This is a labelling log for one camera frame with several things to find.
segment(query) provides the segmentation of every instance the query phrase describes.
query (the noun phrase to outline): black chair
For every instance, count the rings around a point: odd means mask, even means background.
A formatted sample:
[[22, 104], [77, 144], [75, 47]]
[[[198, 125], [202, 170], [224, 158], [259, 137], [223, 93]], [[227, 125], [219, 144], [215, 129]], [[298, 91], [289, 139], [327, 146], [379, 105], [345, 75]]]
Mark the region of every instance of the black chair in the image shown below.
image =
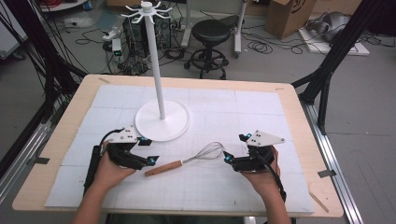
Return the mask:
[[216, 20], [199, 21], [192, 27], [192, 35], [202, 42], [204, 49], [196, 50], [190, 59], [184, 63], [184, 68], [189, 69], [190, 65], [201, 69], [199, 78], [203, 78], [204, 72], [221, 69], [220, 79], [225, 80], [226, 74], [223, 66], [228, 65], [228, 60], [220, 51], [213, 47], [225, 42], [231, 35], [231, 30], [224, 23]]

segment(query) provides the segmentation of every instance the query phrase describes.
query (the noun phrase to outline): round stool seat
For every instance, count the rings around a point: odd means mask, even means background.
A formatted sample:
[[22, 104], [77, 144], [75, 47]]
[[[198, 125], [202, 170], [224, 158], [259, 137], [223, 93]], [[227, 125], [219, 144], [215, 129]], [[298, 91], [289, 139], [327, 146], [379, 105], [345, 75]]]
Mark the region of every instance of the round stool seat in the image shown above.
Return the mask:
[[220, 21], [206, 20], [199, 21], [192, 27], [192, 35], [204, 45], [214, 47], [226, 41], [231, 31]]

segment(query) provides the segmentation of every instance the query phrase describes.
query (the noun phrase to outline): whisk wooden handle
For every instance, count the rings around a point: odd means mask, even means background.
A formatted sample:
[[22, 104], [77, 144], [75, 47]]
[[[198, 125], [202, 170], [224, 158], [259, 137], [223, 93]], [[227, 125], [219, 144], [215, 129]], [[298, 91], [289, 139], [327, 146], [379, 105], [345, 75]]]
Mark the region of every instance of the whisk wooden handle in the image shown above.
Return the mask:
[[158, 175], [160, 173], [176, 169], [177, 167], [180, 167], [182, 165], [183, 165], [182, 161], [172, 161], [168, 164], [165, 164], [165, 165], [159, 166], [157, 168], [154, 168], [152, 170], [146, 171], [145, 176]]

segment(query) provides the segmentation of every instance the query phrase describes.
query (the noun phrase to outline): round white base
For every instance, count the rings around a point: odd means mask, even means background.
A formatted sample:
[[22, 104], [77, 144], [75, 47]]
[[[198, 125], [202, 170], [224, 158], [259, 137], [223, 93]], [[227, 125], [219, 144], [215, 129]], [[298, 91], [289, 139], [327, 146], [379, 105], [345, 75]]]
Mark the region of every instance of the round white base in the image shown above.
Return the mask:
[[136, 129], [153, 141], [169, 141], [181, 136], [190, 126], [190, 114], [179, 102], [164, 100], [165, 119], [160, 119], [158, 101], [143, 105], [136, 114]]

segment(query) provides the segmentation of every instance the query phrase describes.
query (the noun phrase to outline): wooden table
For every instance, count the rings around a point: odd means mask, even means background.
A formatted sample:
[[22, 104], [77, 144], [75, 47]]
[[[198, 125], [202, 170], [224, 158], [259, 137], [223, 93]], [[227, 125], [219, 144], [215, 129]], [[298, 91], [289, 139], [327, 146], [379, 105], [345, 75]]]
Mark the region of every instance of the wooden table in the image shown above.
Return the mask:
[[[297, 94], [290, 84], [187, 78], [162, 78], [162, 83], [164, 87], [169, 88], [276, 92], [283, 106], [294, 146], [315, 206], [315, 212], [306, 216], [340, 217], [344, 214], [331, 179], [329, 177], [320, 178], [318, 175], [318, 172], [326, 170], [326, 166], [321, 158], [318, 145]], [[49, 163], [35, 165], [13, 203], [15, 210], [71, 210], [48, 208], [44, 204], [50, 194], [64, 154], [70, 148], [97, 90], [101, 85], [106, 84], [154, 86], [154, 79], [152, 77], [86, 76], [41, 153], [41, 157], [50, 159]]]

